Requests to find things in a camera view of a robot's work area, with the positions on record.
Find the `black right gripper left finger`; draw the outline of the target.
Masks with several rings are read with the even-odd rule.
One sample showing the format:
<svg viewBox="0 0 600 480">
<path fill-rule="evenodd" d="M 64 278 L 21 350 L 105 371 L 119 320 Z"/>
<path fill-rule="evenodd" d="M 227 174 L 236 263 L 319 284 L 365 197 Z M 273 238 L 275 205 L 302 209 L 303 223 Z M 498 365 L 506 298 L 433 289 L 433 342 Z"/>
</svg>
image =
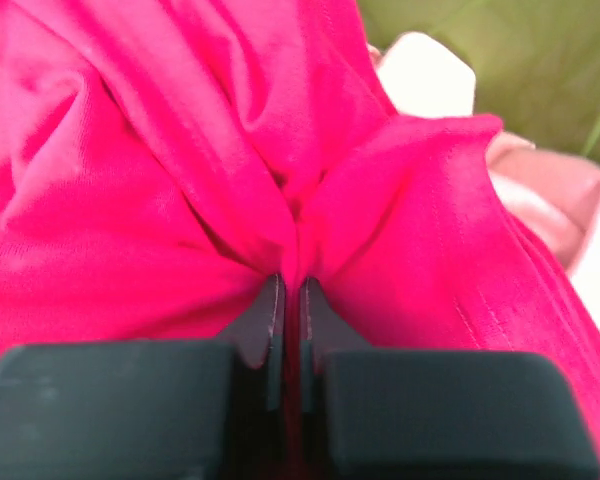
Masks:
<svg viewBox="0 0 600 480">
<path fill-rule="evenodd" d="M 285 287 L 217 336 L 0 358 L 0 479 L 256 479 L 284 449 Z"/>
</svg>

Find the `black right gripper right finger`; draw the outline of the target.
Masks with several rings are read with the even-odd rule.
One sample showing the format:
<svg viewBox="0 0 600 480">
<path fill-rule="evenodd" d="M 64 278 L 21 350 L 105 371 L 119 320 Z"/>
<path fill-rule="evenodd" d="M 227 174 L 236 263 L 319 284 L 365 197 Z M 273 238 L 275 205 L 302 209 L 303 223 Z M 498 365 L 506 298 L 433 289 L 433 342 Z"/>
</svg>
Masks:
<svg viewBox="0 0 600 480">
<path fill-rule="evenodd" d="M 320 479 L 599 479 L 566 379 L 530 353 L 371 345 L 300 297 L 304 455 Z"/>
</svg>

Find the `red t shirt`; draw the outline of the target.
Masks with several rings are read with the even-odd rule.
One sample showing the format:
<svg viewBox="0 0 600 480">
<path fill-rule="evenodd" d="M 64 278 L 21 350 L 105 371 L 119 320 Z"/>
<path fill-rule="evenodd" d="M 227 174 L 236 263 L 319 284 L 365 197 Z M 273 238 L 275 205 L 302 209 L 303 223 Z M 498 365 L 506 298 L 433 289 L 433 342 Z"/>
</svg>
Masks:
<svg viewBox="0 0 600 480">
<path fill-rule="evenodd" d="M 281 274 L 385 346 L 545 355 L 600 450 L 600 333 L 511 215 L 491 115 L 396 111 L 352 1 L 0 1 L 0 355 L 217 334 Z"/>
</svg>

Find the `olive green plastic bin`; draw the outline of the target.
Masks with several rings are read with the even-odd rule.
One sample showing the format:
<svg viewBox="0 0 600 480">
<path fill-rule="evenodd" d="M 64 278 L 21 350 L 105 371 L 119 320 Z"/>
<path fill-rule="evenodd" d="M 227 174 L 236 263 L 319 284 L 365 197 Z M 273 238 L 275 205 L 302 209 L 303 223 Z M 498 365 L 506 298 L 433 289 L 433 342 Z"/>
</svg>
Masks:
<svg viewBox="0 0 600 480">
<path fill-rule="evenodd" d="M 361 1 L 370 42 L 428 34 L 477 77 L 475 109 L 600 163 L 600 1 Z"/>
</svg>

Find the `peach t shirt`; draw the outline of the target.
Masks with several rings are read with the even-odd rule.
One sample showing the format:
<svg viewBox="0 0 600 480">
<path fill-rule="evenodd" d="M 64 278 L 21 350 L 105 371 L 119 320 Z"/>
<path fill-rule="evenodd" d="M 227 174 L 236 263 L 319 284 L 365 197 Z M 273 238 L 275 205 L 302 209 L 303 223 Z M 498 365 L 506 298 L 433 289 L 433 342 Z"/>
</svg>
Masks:
<svg viewBox="0 0 600 480">
<path fill-rule="evenodd" d="M 409 32 L 388 50 L 368 48 L 397 110 L 425 118 L 474 112 L 476 75 L 433 38 Z M 587 159 L 537 148 L 504 131 L 486 154 L 505 207 L 536 233 L 572 277 L 600 277 L 600 167 Z"/>
</svg>

